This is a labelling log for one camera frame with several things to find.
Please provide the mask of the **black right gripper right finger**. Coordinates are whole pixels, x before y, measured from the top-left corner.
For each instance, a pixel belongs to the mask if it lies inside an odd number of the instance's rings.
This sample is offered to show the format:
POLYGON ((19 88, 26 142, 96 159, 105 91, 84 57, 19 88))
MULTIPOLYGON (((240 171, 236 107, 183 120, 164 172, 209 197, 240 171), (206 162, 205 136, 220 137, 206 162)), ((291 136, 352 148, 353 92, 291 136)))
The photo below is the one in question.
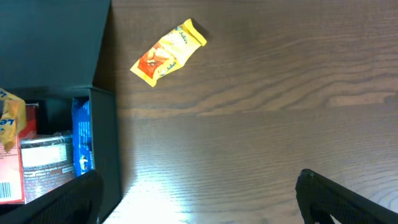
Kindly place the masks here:
POLYGON ((397 213, 310 170, 298 176, 296 199, 305 224, 395 224, 397 213))

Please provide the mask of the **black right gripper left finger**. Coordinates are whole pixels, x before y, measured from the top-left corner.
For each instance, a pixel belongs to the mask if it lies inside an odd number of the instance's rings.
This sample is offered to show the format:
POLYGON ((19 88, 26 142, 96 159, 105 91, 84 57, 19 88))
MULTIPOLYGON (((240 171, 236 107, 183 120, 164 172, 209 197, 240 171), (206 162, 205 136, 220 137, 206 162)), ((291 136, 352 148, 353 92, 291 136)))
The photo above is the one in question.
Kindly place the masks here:
POLYGON ((98 223, 103 194, 103 177, 91 170, 1 215, 1 224, 98 223))

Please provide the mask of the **brown drink can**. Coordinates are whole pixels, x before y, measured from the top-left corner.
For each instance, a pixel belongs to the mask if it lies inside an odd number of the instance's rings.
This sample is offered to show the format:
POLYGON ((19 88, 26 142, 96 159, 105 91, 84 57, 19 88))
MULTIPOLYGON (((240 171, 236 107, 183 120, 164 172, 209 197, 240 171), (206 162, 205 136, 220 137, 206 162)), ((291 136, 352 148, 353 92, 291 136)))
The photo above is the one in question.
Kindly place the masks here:
POLYGON ((20 141, 24 201, 29 203, 76 177, 71 134, 38 136, 20 141))

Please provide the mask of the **blue cookie packet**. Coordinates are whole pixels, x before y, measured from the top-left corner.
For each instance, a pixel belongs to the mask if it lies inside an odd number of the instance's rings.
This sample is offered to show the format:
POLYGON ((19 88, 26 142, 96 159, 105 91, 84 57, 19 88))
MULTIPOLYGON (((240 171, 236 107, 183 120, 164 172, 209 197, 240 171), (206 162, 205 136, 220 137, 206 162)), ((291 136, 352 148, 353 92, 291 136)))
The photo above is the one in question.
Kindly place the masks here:
POLYGON ((72 101, 73 165, 76 176, 95 168, 92 152, 90 101, 74 98, 72 101))

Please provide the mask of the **small yellow lemon snack packet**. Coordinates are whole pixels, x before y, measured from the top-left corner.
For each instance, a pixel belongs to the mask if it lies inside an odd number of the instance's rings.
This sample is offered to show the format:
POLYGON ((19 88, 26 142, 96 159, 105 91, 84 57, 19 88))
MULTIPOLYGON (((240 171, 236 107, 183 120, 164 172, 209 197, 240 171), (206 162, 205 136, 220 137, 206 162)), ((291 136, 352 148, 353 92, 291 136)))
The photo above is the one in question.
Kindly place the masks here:
POLYGON ((1 144, 9 152, 17 143, 17 135, 26 127, 25 101, 1 89, 1 144))

